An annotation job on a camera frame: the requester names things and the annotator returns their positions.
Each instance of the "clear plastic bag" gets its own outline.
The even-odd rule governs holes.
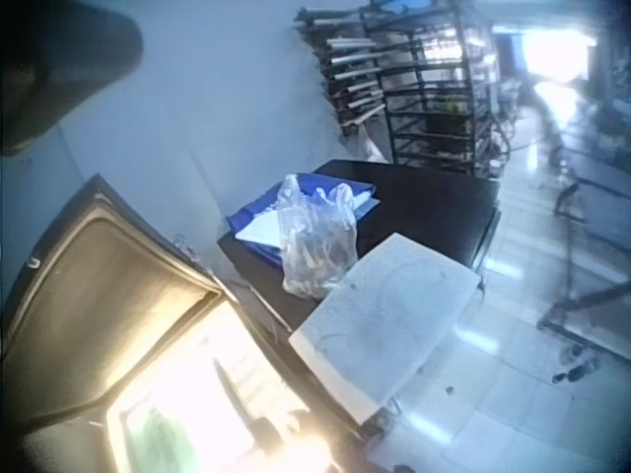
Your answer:
[[[304,195],[295,174],[278,191],[283,288],[301,298],[323,299],[357,262],[353,191],[340,184]]]

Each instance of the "metal rack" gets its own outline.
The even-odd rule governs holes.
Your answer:
[[[487,21],[456,2],[360,16],[366,37],[389,52],[373,66],[394,162],[485,175],[496,125],[489,85],[498,70]]]
[[[365,35],[363,18],[373,4],[359,10],[302,9],[295,23],[319,61],[326,96],[345,135],[353,134],[368,119],[383,115],[384,91],[375,60],[388,54]]]

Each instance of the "white cutting board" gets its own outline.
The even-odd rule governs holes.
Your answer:
[[[394,234],[348,272],[289,342],[361,425],[426,362],[479,281]]]

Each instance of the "black metal shelf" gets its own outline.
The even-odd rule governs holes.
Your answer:
[[[495,52],[488,22],[453,2],[371,20],[365,31],[372,37],[397,33],[386,36],[394,44],[373,50],[408,58],[374,61],[381,68],[376,76],[384,90],[394,162],[415,160],[469,173],[488,163],[494,120],[491,65],[484,58]]]

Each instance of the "open freezer lid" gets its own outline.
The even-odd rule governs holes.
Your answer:
[[[95,176],[37,244],[4,307],[5,423],[29,430],[107,403],[221,297]]]

